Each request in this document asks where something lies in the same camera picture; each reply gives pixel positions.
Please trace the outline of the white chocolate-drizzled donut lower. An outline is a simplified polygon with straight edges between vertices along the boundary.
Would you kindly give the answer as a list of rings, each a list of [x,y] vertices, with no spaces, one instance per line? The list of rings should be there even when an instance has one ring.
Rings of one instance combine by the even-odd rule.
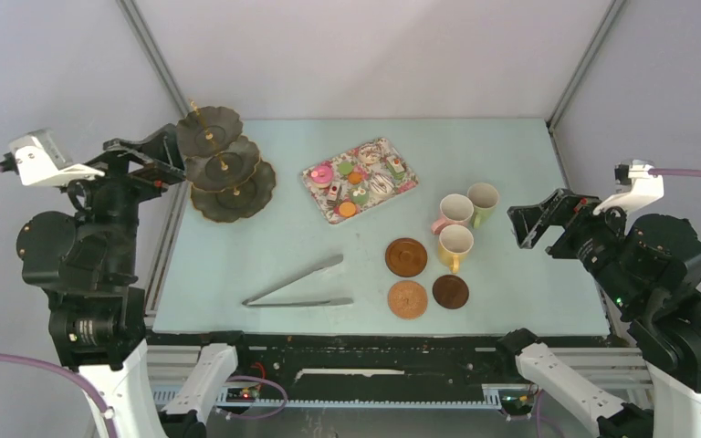
[[[395,192],[395,184],[390,176],[382,173],[375,173],[368,181],[370,194],[386,198]]]

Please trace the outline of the green round cake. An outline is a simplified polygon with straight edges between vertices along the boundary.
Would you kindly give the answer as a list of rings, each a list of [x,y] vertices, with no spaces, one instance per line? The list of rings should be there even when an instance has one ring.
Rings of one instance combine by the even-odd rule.
[[[367,202],[369,202],[370,193],[365,187],[356,186],[350,191],[350,199],[357,205],[365,205]]]

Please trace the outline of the yellow mug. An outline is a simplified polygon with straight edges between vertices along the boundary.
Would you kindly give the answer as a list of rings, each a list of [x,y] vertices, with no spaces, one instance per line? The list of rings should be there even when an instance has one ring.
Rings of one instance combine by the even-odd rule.
[[[450,224],[438,237],[437,257],[452,274],[457,274],[474,246],[474,235],[463,225]]]

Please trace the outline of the pink mug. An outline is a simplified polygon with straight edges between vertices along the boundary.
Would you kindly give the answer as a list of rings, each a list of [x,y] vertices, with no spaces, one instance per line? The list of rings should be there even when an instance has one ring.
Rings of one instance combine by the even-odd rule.
[[[431,225],[431,232],[439,235],[451,224],[467,226],[474,212],[474,205],[467,196],[458,193],[448,194],[439,203],[440,216]]]

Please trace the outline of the light brown wooden coaster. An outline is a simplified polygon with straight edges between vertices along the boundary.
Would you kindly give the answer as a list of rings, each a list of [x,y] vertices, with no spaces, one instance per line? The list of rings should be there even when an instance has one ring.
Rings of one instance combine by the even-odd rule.
[[[428,254],[419,241],[404,237],[392,241],[384,255],[388,269],[400,277],[414,277],[421,274],[427,266]]]

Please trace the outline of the chocolate cake slice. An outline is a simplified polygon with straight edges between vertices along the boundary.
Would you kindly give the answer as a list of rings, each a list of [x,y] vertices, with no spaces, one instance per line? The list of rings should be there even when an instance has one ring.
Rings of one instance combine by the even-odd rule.
[[[336,205],[341,198],[341,185],[338,183],[332,184],[326,193],[327,205]]]

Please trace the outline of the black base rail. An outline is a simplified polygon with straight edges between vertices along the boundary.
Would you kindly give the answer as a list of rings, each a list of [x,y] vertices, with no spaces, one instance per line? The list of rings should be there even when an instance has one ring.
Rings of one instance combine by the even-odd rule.
[[[496,350],[497,337],[388,337],[149,331],[149,376],[158,400],[180,387],[201,348],[232,346],[237,372],[272,381],[258,404],[293,407],[481,409],[536,387]]]

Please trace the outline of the orange round biscuit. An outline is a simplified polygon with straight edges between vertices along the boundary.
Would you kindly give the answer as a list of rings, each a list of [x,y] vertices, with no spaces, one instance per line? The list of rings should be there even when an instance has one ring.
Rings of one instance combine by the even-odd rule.
[[[337,208],[337,213],[343,218],[353,217],[358,212],[358,206],[350,201],[341,203]]]

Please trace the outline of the green macaron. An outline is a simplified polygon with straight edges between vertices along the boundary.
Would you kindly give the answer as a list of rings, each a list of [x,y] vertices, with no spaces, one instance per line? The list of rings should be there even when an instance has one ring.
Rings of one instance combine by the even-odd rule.
[[[353,162],[343,161],[337,165],[337,171],[342,176],[348,176],[354,171],[354,167]]]

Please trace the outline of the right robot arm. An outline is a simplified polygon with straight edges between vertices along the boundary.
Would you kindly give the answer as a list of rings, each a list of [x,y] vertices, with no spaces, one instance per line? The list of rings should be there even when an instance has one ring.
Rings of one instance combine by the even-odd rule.
[[[645,214],[629,223],[628,212],[558,189],[507,214],[522,249],[562,228],[548,254],[581,262],[619,309],[650,373],[653,407],[604,392],[525,328],[497,342],[494,367],[505,381],[546,392],[595,437],[701,437],[701,241],[686,219]]]

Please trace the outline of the metal serving tongs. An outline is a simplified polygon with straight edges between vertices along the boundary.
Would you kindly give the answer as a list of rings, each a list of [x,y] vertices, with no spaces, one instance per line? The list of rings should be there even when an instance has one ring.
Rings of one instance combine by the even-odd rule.
[[[245,298],[245,308],[328,308],[349,306],[354,299],[340,292],[318,292],[319,280],[344,260],[342,254],[330,255],[275,285]]]

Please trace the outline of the green layered cake slice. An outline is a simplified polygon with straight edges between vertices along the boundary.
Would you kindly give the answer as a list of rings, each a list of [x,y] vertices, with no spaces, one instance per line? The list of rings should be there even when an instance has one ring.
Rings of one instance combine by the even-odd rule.
[[[394,180],[400,181],[403,179],[406,174],[406,167],[399,156],[388,155],[385,158],[385,163]]]

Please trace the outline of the small orange macaron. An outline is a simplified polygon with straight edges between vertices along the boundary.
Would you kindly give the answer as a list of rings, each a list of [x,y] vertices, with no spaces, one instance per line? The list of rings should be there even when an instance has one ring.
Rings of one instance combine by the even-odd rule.
[[[361,173],[359,173],[359,172],[351,172],[351,173],[348,175],[348,182],[349,182],[351,185],[359,184],[359,183],[361,183],[362,181],[363,181],[363,175],[362,175]]]

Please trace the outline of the woven rattan coaster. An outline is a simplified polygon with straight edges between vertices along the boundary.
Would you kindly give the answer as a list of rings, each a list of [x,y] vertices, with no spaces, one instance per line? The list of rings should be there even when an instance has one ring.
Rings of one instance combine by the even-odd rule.
[[[428,296],[425,288],[419,283],[403,280],[390,288],[387,304],[397,318],[416,319],[427,310]]]

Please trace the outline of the floral rectangular tray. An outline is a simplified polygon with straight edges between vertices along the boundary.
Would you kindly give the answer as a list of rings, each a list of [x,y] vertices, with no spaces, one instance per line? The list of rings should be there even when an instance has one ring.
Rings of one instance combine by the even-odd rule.
[[[419,177],[392,142],[367,141],[301,172],[323,218],[332,225],[407,193]]]

